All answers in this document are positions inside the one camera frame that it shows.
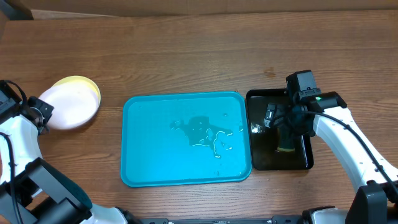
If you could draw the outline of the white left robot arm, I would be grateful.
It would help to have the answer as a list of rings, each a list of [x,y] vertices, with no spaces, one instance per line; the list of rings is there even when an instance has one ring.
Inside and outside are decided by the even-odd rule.
[[[38,136],[51,112],[34,97],[1,97],[1,216],[10,223],[133,223],[125,210],[93,204],[42,159]]]

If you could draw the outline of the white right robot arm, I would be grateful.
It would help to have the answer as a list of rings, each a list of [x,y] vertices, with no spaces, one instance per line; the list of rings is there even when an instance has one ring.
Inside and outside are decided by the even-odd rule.
[[[271,103],[264,124],[291,136],[320,137],[352,183],[355,197],[349,210],[308,209],[302,214],[304,223],[397,223],[397,168],[360,130],[339,94],[299,93],[288,107]]]

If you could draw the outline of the green and yellow sponge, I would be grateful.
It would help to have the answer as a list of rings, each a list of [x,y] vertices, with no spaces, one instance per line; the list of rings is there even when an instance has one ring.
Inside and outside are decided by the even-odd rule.
[[[294,152],[294,140],[291,137],[290,131],[285,126],[277,128],[278,134],[278,146],[277,151],[279,152]]]

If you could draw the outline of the yellow plate with sauce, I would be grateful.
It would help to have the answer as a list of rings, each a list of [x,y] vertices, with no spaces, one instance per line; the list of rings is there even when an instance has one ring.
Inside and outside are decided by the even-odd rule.
[[[54,83],[52,86],[57,86],[57,85],[62,85],[62,84],[66,84],[66,83],[80,83],[80,84],[84,84],[85,86],[87,86],[89,89],[93,90],[95,95],[97,96],[98,99],[98,106],[100,106],[101,103],[101,92],[99,87],[97,86],[97,84],[84,76],[78,76],[78,75],[74,75],[74,76],[69,76],[69,77],[65,77],[59,81],[57,81],[56,83]]]

